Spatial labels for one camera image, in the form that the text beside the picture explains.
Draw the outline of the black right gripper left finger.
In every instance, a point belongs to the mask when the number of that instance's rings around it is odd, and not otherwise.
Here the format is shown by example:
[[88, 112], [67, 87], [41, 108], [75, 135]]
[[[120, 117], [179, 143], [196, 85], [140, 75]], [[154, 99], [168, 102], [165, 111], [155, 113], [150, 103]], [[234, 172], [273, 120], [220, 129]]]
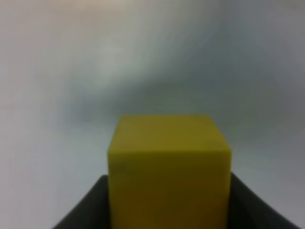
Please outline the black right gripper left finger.
[[54, 228], [55, 229], [109, 229], [110, 209], [108, 176], [103, 175]]

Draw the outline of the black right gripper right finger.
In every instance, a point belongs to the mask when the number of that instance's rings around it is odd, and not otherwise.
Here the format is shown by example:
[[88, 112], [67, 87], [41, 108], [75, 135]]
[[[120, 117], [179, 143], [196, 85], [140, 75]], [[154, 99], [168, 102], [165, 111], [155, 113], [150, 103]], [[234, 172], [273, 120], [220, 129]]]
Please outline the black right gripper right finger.
[[294, 223], [276, 212], [234, 173], [231, 174], [229, 229], [298, 229]]

